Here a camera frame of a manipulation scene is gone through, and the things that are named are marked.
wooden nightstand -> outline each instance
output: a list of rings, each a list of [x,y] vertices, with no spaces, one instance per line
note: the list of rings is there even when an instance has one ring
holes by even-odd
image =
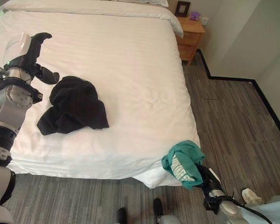
[[[189,61],[194,58],[198,44],[205,33],[201,22],[189,20],[189,17],[177,17],[183,29],[183,38],[176,36],[179,54],[182,60]]]

gray carpet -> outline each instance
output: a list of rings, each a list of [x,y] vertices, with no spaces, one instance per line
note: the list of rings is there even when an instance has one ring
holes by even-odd
[[[240,199],[243,187],[268,200],[280,195],[280,133],[252,84],[209,80],[196,55],[184,65],[205,165],[213,168],[228,194]],[[202,206],[199,189],[148,189],[141,182],[18,175],[5,204],[17,224],[111,224],[127,208],[130,224],[153,224],[153,199],[184,224],[216,224]]]

black baseboard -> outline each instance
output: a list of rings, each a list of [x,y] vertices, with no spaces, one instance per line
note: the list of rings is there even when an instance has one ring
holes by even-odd
[[[206,70],[206,73],[207,73],[207,76],[208,76],[209,79],[251,82],[253,84],[254,88],[256,89],[257,93],[259,94],[262,102],[265,104],[266,109],[268,110],[268,112],[270,113],[271,117],[273,118],[276,126],[278,127],[278,129],[280,131],[280,120],[278,119],[275,111],[272,109],[270,103],[267,101],[265,95],[263,94],[261,88],[258,86],[258,84],[255,81],[255,79],[211,76],[210,75],[210,70],[209,70],[209,68],[208,68],[208,66],[206,64],[206,61],[205,61],[204,56],[202,54],[202,51],[200,49],[197,49],[197,52],[199,53],[199,55],[202,58],[203,65],[204,65],[204,68]]]

white sneaker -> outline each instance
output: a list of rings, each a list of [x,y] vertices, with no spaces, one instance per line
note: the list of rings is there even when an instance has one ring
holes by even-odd
[[[250,188],[245,188],[242,190],[242,198],[247,205],[255,206],[264,204],[265,201],[258,197]]]

picture frame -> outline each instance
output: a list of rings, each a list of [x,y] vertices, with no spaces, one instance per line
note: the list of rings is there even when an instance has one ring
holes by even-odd
[[[187,17],[191,2],[178,1],[175,10],[175,16]]]

